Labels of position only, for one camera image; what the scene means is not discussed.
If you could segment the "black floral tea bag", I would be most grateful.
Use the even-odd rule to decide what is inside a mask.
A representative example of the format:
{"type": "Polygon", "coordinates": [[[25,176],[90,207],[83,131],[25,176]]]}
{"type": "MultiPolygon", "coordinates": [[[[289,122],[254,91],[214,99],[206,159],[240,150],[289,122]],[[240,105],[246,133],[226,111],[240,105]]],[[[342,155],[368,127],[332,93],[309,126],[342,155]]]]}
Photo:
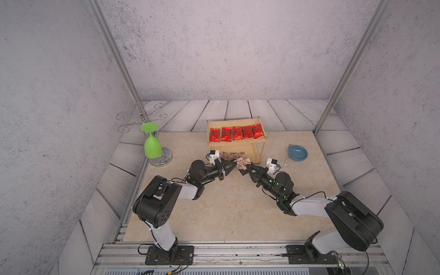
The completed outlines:
{"type": "Polygon", "coordinates": [[[234,160],[234,154],[232,152],[221,152],[220,157],[223,160],[228,160],[228,161],[234,160]]]}
{"type": "Polygon", "coordinates": [[[236,163],[239,170],[246,170],[247,169],[246,166],[250,165],[252,162],[247,157],[240,157],[236,160],[236,163]]]}
{"type": "Polygon", "coordinates": [[[232,153],[232,158],[233,158],[233,160],[237,160],[237,159],[239,159],[239,158],[244,158],[244,159],[246,159],[246,158],[247,158],[247,155],[246,155],[246,153],[244,153],[244,152],[233,152],[233,153],[232,153]]]}

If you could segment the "red tea bag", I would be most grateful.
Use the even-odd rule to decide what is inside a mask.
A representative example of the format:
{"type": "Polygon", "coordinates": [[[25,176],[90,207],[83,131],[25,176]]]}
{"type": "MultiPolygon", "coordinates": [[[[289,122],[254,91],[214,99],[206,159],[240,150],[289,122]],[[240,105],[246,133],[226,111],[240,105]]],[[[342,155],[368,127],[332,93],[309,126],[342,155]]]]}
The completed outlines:
{"type": "Polygon", "coordinates": [[[251,128],[252,128],[252,132],[253,132],[253,137],[255,139],[258,139],[258,138],[265,135],[261,123],[255,124],[255,125],[251,126],[251,128]]]}
{"type": "Polygon", "coordinates": [[[242,127],[233,127],[232,128],[232,138],[233,138],[233,140],[243,140],[244,139],[242,127]]]}
{"type": "Polygon", "coordinates": [[[221,141],[221,129],[220,128],[211,128],[209,135],[210,142],[220,142],[221,141]]]}
{"type": "Polygon", "coordinates": [[[252,126],[242,127],[242,134],[244,139],[252,139],[254,138],[253,128],[252,126]]]}
{"type": "Polygon", "coordinates": [[[233,140],[233,129],[231,127],[222,127],[221,141],[231,142],[233,140]]]}

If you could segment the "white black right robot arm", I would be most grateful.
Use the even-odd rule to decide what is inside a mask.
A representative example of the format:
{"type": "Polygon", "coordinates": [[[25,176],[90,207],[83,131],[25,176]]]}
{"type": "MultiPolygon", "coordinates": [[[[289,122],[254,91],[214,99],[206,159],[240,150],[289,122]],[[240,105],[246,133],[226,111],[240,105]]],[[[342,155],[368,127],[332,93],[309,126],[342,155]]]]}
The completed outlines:
{"type": "Polygon", "coordinates": [[[294,183],[287,173],[272,177],[267,167],[253,163],[247,164],[246,170],[256,186],[268,192],[284,214],[327,218],[333,223],[333,229],[317,231],[306,240],[299,254],[289,253],[290,257],[318,264],[336,259],[338,249],[365,252],[378,242],[378,235],[385,227],[383,221],[352,193],[342,191],[334,197],[324,195],[323,198],[313,193],[300,197],[293,191],[294,183]]]}

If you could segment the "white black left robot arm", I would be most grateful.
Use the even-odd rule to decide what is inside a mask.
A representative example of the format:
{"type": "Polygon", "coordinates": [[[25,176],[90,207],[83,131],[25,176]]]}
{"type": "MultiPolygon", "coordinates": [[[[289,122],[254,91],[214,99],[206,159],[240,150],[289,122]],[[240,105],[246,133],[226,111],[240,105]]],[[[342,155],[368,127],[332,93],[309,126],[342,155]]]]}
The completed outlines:
{"type": "Polygon", "coordinates": [[[205,186],[223,180],[237,166],[237,162],[215,159],[211,165],[202,160],[192,162],[185,179],[175,181],[157,175],[137,197],[132,211],[144,222],[154,239],[154,244],[144,253],[146,265],[191,265],[194,247],[180,246],[169,218],[177,200],[197,200],[205,186]]]}

